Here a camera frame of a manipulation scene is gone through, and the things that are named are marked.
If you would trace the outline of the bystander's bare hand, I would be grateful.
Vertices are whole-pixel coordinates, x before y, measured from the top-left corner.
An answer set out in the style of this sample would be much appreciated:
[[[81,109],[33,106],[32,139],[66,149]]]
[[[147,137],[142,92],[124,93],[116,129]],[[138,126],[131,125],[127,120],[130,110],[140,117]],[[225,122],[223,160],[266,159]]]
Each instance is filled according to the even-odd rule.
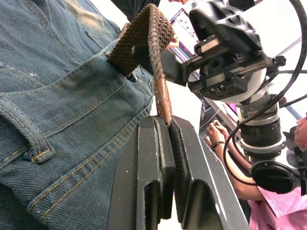
[[[179,39],[178,39],[178,36],[175,34],[171,42],[168,44],[166,48],[171,49],[171,48],[178,48],[178,47],[179,47]]]

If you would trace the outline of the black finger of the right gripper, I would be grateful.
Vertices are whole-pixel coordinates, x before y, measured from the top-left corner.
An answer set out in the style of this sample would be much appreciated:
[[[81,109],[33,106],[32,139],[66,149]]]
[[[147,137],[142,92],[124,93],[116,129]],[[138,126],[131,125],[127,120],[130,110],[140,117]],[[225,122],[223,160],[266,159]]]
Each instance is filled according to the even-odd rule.
[[[176,55],[166,49],[161,54],[161,63],[166,80],[181,86],[200,87],[200,79],[196,81],[189,80],[190,74],[201,66],[198,63],[200,59],[201,56],[196,55],[183,63],[179,63]]]

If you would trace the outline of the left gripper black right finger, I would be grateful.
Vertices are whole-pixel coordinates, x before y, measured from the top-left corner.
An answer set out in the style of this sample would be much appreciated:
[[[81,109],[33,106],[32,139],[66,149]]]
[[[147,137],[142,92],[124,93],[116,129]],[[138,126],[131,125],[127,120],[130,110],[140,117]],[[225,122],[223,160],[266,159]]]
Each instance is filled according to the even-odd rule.
[[[174,116],[169,135],[176,165],[177,218],[184,230],[248,230],[221,161],[187,120]]]

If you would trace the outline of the hand of pink-shirted person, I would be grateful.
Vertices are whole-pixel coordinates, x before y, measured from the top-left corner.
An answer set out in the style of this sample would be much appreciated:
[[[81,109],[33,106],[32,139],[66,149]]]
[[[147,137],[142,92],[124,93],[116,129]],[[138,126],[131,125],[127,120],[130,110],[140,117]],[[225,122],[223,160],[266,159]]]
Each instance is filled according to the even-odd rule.
[[[218,120],[214,120],[207,127],[207,137],[210,140],[210,144],[213,145],[217,142],[225,142],[229,137],[229,133]]]

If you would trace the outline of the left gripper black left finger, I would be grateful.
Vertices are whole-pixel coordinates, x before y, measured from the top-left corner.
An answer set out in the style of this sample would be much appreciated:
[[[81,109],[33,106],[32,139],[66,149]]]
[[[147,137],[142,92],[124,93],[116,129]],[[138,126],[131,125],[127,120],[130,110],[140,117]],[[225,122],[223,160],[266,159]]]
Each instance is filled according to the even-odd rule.
[[[164,120],[144,118],[118,159],[107,229],[156,230],[170,219],[175,168]]]

